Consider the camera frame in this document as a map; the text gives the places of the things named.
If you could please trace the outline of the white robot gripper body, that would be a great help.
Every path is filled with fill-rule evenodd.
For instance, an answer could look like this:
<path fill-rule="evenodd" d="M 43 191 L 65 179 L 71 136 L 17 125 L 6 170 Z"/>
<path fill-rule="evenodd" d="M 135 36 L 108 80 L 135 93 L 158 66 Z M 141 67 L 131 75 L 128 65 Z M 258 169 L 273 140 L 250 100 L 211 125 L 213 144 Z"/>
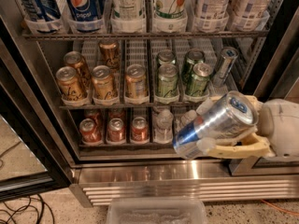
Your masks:
<path fill-rule="evenodd" d="M 263 103 L 258 134 L 269 140 L 276 157 L 299 157 L 299 104 L 283 99 Z"/>

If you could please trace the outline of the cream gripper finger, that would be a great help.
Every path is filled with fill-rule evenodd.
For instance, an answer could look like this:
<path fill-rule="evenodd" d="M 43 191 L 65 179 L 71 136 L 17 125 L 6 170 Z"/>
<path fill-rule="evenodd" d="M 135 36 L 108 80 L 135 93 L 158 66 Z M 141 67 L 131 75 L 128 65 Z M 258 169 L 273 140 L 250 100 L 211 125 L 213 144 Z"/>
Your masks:
<path fill-rule="evenodd" d="M 256 133 L 251 133 L 239 140 L 204 137 L 196 145 L 204 155 L 219 159 L 274 156 L 269 140 Z"/>
<path fill-rule="evenodd" d="M 218 100 L 220 100 L 220 96 L 211 96 L 205 99 L 203 103 L 201 103 L 196 108 L 196 113 L 198 115 L 203 115 L 208 111 L 209 108 L 211 108 Z M 246 95 L 246 98 L 250 101 L 250 103 L 253 105 L 255 110 L 259 112 L 262 109 L 263 103 L 260 102 L 255 96 L 253 95 Z"/>

